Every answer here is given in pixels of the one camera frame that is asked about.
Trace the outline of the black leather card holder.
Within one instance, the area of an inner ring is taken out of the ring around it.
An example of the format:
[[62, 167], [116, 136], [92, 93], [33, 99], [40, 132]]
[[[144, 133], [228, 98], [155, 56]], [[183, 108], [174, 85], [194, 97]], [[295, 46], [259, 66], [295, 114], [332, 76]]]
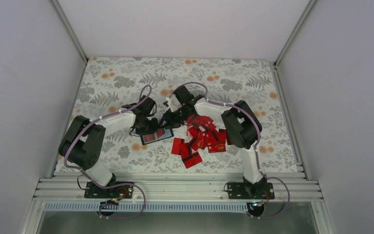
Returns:
[[158, 129], [155, 133], [140, 136], [142, 145], [151, 144], [171, 137], [174, 137], [172, 129], [165, 128]]

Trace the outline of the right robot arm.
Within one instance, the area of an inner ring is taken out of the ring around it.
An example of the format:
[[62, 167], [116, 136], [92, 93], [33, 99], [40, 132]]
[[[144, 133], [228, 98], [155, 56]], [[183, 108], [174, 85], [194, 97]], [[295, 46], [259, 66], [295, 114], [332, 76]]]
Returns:
[[166, 112], [160, 125], [177, 128], [187, 124], [191, 115], [206, 116], [223, 122], [228, 139], [241, 150], [244, 164], [244, 192], [249, 198], [257, 198], [263, 192], [260, 183], [265, 174], [262, 172], [258, 143], [261, 139], [262, 125], [248, 103], [224, 103], [210, 99], [206, 94], [194, 96], [182, 85], [164, 102]]

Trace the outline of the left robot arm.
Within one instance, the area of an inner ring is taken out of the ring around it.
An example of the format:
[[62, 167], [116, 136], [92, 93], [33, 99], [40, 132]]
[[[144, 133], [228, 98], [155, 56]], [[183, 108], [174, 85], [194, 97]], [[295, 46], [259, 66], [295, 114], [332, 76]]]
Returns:
[[124, 105], [94, 120], [75, 117], [58, 148], [64, 166], [79, 170], [103, 197], [112, 196], [116, 191], [115, 176], [99, 159], [107, 131], [130, 128], [141, 136], [152, 134], [158, 129], [158, 121], [153, 117], [156, 107], [153, 99], [143, 96], [138, 103]]

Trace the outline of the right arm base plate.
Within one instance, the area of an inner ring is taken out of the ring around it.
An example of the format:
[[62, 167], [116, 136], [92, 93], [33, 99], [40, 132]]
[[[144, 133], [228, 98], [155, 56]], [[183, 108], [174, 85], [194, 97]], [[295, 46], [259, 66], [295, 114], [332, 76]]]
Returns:
[[263, 185], [245, 185], [243, 182], [229, 181], [224, 186], [229, 199], [246, 200], [246, 199], [275, 199], [275, 193], [272, 183]]

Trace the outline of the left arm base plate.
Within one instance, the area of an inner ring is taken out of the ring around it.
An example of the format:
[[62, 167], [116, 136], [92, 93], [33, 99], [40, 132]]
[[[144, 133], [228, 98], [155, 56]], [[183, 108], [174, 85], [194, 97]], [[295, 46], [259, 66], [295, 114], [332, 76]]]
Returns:
[[102, 198], [102, 199], [122, 199], [122, 198], [132, 198], [132, 192], [134, 189], [134, 183], [132, 182], [122, 182], [116, 181], [114, 184], [120, 184], [120, 186], [103, 189], [96, 186], [92, 182], [88, 182], [86, 186], [86, 191], [84, 193], [85, 198]]

